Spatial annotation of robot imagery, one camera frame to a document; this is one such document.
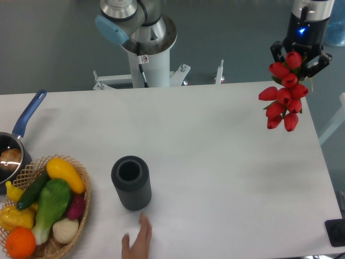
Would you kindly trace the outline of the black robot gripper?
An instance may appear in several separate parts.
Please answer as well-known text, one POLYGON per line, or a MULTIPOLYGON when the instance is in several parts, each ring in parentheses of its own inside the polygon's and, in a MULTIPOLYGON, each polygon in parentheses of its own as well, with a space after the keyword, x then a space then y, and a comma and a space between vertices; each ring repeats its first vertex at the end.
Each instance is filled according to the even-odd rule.
POLYGON ((285 62, 286 52, 296 51, 300 54, 320 54, 318 62, 307 68, 305 76, 312 78, 326 68, 332 61, 332 55, 322 52, 322 42, 328 25, 328 18, 320 21, 301 21, 291 14, 287 35, 283 41, 274 42, 271 54, 275 62, 285 62))

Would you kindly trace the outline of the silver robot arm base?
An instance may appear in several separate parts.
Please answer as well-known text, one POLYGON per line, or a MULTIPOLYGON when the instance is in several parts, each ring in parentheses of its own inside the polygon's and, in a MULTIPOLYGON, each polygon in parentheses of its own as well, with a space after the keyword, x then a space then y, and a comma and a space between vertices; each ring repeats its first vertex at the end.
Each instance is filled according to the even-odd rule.
POLYGON ((158 54, 177 39, 175 23, 161 9, 161 1, 100 1, 95 25, 107 40, 127 51, 158 54))

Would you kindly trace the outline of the bare human hand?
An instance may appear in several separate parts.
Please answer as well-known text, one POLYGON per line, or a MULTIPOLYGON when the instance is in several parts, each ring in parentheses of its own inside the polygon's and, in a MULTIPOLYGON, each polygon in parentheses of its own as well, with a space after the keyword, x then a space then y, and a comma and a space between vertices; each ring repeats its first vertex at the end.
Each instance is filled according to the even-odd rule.
POLYGON ((122 258, 147 259, 149 257, 153 228, 148 217, 144 213, 141 213, 139 223, 140 230, 132 246, 129 244, 129 235, 126 234, 122 238, 122 258))

